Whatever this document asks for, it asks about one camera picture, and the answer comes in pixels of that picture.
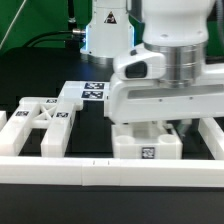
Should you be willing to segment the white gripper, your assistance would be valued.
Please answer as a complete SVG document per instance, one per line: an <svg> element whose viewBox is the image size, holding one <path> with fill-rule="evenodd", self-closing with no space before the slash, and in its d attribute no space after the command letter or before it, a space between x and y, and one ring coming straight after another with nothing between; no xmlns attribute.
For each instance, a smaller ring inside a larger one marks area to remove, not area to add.
<svg viewBox="0 0 224 224"><path fill-rule="evenodd" d="M114 123L224 115L224 62L205 60L202 44L140 44L114 59L108 116Z"/></svg>

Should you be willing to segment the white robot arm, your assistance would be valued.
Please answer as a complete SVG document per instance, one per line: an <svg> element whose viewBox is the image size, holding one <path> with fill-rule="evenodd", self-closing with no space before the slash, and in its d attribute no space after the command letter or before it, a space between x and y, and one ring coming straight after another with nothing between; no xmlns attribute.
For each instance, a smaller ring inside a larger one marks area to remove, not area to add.
<svg viewBox="0 0 224 224"><path fill-rule="evenodd" d="M224 116L224 63L205 62L207 18L222 0L93 0L82 53L113 60L115 123Z"/></svg>

